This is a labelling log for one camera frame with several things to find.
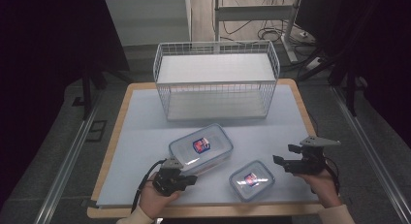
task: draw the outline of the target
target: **gray surface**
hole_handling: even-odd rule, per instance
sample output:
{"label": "gray surface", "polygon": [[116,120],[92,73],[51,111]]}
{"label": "gray surface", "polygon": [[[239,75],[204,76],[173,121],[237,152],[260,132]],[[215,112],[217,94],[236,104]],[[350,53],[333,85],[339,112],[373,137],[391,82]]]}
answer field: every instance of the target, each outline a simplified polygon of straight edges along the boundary
{"label": "gray surface", "polygon": [[[152,66],[149,55],[154,47],[139,48],[143,58],[130,57],[131,72],[125,75],[134,80],[151,81]],[[276,48],[282,65],[287,58]],[[283,67],[281,77],[297,76],[299,67]],[[300,93],[307,110],[315,119],[320,137],[340,140],[342,146],[326,149],[326,154],[340,169],[341,196],[348,205],[357,223],[400,223],[393,206],[369,166],[357,139],[339,109],[330,88],[326,85],[328,71],[300,83]],[[80,204],[91,197],[101,163],[111,137],[113,124],[126,90],[127,84],[106,74],[109,86],[106,89],[95,120],[106,120],[105,135],[100,143],[85,143],[72,175],[60,199],[51,223],[114,223],[114,219],[90,219],[86,208]],[[30,168],[20,180],[14,193],[0,213],[0,223],[33,223],[39,208],[52,184],[62,159],[71,145],[82,119],[82,107],[72,107],[74,98],[81,96],[80,82],[67,88],[66,101],[49,131],[42,148]],[[401,140],[387,122],[372,109],[361,91],[357,92],[356,111],[370,140],[391,172],[406,198],[411,198],[410,148]],[[316,215],[293,217],[293,223],[320,223]]]}

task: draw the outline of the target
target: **sleeve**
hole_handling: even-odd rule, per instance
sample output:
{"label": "sleeve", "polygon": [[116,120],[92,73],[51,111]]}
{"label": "sleeve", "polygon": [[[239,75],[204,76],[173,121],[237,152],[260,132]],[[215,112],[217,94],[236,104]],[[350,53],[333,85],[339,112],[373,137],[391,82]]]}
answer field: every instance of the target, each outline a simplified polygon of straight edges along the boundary
{"label": "sleeve", "polygon": [[150,224],[153,222],[154,220],[149,218],[140,207],[137,207],[130,216],[118,220],[116,224]]}
{"label": "sleeve", "polygon": [[346,205],[324,208],[318,211],[323,224],[354,224]]}

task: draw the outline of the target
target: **hand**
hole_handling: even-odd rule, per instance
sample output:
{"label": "hand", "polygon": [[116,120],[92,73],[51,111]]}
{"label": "hand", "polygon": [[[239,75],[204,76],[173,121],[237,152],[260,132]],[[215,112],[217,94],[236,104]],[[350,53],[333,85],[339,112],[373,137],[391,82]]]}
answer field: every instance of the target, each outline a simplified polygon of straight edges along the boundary
{"label": "hand", "polygon": [[151,219],[154,219],[160,214],[161,210],[170,202],[179,197],[180,191],[174,192],[170,197],[162,196],[155,190],[152,180],[157,173],[151,175],[148,182],[142,189],[142,196],[140,199],[140,208]]}
{"label": "hand", "polygon": [[324,208],[339,207],[342,205],[336,194],[335,185],[332,176],[327,170],[323,170],[320,174],[313,175],[294,175],[301,177],[311,186],[311,189],[317,194],[321,205]]}

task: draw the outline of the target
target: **plastic food container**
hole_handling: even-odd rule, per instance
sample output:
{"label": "plastic food container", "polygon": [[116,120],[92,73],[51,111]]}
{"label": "plastic food container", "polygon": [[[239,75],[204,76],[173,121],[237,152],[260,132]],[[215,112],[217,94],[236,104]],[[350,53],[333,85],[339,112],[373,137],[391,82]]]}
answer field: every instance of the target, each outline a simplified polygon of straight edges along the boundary
{"label": "plastic food container", "polygon": [[184,166],[181,173],[190,176],[224,161],[233,151],[233,144],[220,125],[211,124],[171,142],[169,148],[171,155]]}
{"label": "plastic food container", "polygon": [[247,164],[230,176],[230,184],[244,202],[253,200],[274,182],[272,173],[258,160]]}

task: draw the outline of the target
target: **white wire basket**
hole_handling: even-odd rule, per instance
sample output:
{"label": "white wire basket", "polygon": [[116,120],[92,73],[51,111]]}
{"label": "white wire basket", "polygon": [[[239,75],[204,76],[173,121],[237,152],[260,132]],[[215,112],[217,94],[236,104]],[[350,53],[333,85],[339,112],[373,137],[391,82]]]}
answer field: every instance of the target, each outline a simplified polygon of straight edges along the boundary
{"label": "white wire basket", "polygon": [[270,41],[165,43],[153,73],[169,121],[265,118],[280,66]]}

